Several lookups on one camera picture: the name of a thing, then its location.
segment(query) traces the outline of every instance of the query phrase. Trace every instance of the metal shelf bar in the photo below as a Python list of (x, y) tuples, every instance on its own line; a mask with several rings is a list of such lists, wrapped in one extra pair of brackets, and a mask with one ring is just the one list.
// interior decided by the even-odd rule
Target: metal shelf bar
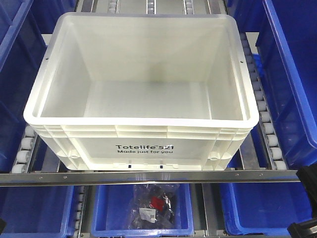
[(129, 183), (298, 182), (296, 171), (162, 171), (0, 174), (0, 186), (95, 185)]

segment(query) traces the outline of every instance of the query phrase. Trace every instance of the white label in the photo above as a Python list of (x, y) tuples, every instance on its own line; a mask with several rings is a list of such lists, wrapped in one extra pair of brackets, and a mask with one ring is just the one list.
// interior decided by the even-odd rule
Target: white label
[(140, 216), (142, 220), (146, 220), (151, 223), (155, 223), (155, 209), (151, 208), (139, 208)]
[(85, 147), (88, 158), (104, 158), (105, 164), (115, 164), (115, 158), (121, 163), (136, 159), (137, 162), (132, 160), (132, 168), (134, 163), (143, 164), (150, 159), (156, 165), (162, 160), (163, 164), (189, 160), (190, 164), (199, 165), (201, 159), (208, 158), (213, 145), (212, 140), (167, 138), (78, 138), (78, 141)]

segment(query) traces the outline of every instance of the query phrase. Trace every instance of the white plastic roller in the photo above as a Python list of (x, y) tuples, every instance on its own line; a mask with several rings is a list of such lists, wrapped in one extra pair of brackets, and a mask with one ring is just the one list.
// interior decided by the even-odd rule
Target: white plastic roller
[(35, 131), (30, 125), (28, 125), (25, 128), (25, 136), (26, 137), (34, 137), (35, 136)]
[(16, 160), (19, 163), (27, 163), (31, 157), (31, 152), (29, 150), (20, 150), (16, 154)]
[(246, 56), (246, 62), (247, 63), (252, 63), (253, 62), (253, 57), (252, 56)]
[(75, 222), (75, 229), (78, 230), (79, 229), (79, 221)]
[(252, 82), (252, 87), (253, 87), (253, 90), (254, 90), (254, 91), (259, 91), (259, 90), (261, 90), (261, 84), (260, 84), (260, 82), (258, 82), (258, 81)]
[(80, 212), (76, 212), (76, 220), (80, 220), (81, 217), (81, 213)]
[(78, 195), (78, 201), (82, 202), (82, 201), (83, 201), (83, 198), (84, 198), (84, 195), (83, 195), (83, 194), (79, 194), (79, 195)]
[(77, 211), (80, 211), (80, 210), (81, 210), (81, 206), (82, 206), (82, 203), (81, 203), (81, 202), (78, 203), (78, 205), (77, 205)]
[(245, 47), (243, 48), (243, 52), (246, 56), (250, 56), (251, 55), (251, 50), (249, 47)]
[(246, 39), (247, 39), (246, 34), (240, 33), (240, 39), (241, 39), (241, 40), (246, 40)]
[(249, 63), (248, 65), (248, 70), (249, 72), (255, 72), (256, 71), (256, 67), (253, 63)]
[(274, 161), (277, 170), (287, 170), (286, 164), (284, 161)]
[(25, 164), (14, 165), (12, 167), (12, 170), (11, 170), (11, 172), (13, 174), (22, 174), (22, 173), (25, 173), (25, 171), (26, 171), (26, 165)]
[(84, 190), (85, 190), (85, 186), (80, 186), (79, 193), (84, 193)]
[(257, 101), (262, 101), (263, 100), (263, 92), (260, 91), (255, 91), (254, 92), (254, 96), (256, 98)]
[(276, 135), (267, 135), (266, 138), (270, 147), (277, 146), (278, 141)]
[(191, 7), (187, 8), (187, 14), (194, 14), (194, 10)]
[(31, 150), (34, 145), (34, 138), (25, 137), (21, 140), (21, 148), (23, 150)]
[(78, 237), (78, 233), (79, 233), (79, 230), (76, 230), (76, 231), (74, 232), (74, 235), (73, 235), (72, 237), (74, 237), (74, 238)]
[(274, 133), (274, 127), (272, 123), (263, 123), (263, 126), (264, 126), (264, 131), (267, 135)]
[(257, 106), (258, 106), (259, 112), (266, 111), (266, 103), (265, 103), (265, 101), (257, 101)]
[(241, 43), (242, 43), (242, 47), (249, 47), (247, 40), (243, 40), (243, 41), (241, 41)]
[(268, 112), (260, 112), (260, 119), (262, 122), (269, 122), (271, 120)]
[(258, 80), (258, 74), (256, 72), (250, 72), (250, 79), (252, 82), (255, 82)]
[(117, 3), (115, 3), (115, 2), (111, 2), (111, 3), (109, 4), (109, 8), (115, 9), (116, 6), (117, 6)]
[(271, 147), (272, 158), (274, 160), (282, 159), (282, 151), (278, 147)]

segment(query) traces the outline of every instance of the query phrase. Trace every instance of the blue bin rim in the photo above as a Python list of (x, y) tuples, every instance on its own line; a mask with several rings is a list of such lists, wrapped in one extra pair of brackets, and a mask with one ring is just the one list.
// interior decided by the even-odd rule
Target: blue bin rim
[(311, 146), (317, 147), (317, 125), (313, 112), (309, 105), (306, 93), (304, 91), (301, 78), (297, 71), (291, 51), (286, 41), (285, 34), (279, 22), (272, 0), (263, 0), (264, 9), (268, 21), (273, 31), (275, 41), (278, 43), (277, 48), (281, 55), (284, 68), (294, 94), (295, 102), (300, 112), (301, 121), (307, 135), (308, 142)]
[[(186, 213), (187, 213), (187, 219), (191, 220), (191, 222), (188, 223), (187, 229), (152, 229), (152, 230), (115, 230), (113, 231), (96, 231), (95, 224), (97, 223), (97, 207), (100, 201), (100, 196), (97, 196), (100, 194), (100, 190), (103, 186), (107, 185), (99, 185), (96, 189), (95, 193), (95, 201), (94, 201), (94, 212), (93, 212), (93, 218), (92, 218), (92, 227), (91, 227), (91, 234), (96, 237), (104, 237), (104, 236), (118, 236), (120, 233), (124, 237), (149, 237), (149, 238), (156, 238), (160, 237), (161, 235), (172, 235), (174, 236), (175, 231), (177, 231), (178, 236), (187, 236), (188, 233), (193, 234), (194, 233), (194, 223), (193, 223), (193, 212), (192, 212), (192, 204), (191, 199), (188, 199), (186, 202)], [(184, 186), (185, 190), (185, 197), (190, 198), (190, 189), (189, 184), (182, 183), (181, 186)]]
[(15, 38), (17, 37), (20, 28), (24, 22), (24, 19), (29, 13), (32, 3), (33, 0), (21, 1), (21, 6), (12, 21), (12, 25), (9, 26), (9, 29), (4, 36), (4, 39), (0, 43), (0, 71), (2, 70), (2, 67), (5, 63), (7, 56), (9, 55)]
[[(43, 237), (51, 237), (51, 238), (65, 238), (67, 236), (71, 236), (72, 233), (70, 231), (69, 224), (72, 219), (71, 214), (71, 203), (74, 196), (74, 186), (68, 186), (65, 194), (66, 200), (63, 209), (63, 217), (61, 220), (61, 227), (59, 233), (28, 233), (27, 235), (32, 236), (33, 238), (43, 238)], [(25, 233), (2, 233), (1, 237), (3, 238), (25, 238)]]

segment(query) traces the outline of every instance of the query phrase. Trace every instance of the black bracket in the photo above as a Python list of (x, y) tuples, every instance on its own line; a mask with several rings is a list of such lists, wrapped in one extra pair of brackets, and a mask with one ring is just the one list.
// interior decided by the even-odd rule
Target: black bracket
[(6, 226), (6, 222), (0, 218), (0, 235)]
[(292, 223), (287, 230), (292, 238), (317, 238), (317, 164), (300, 168), (296, 175), (310, 200), (313, 219), (302, 223)]

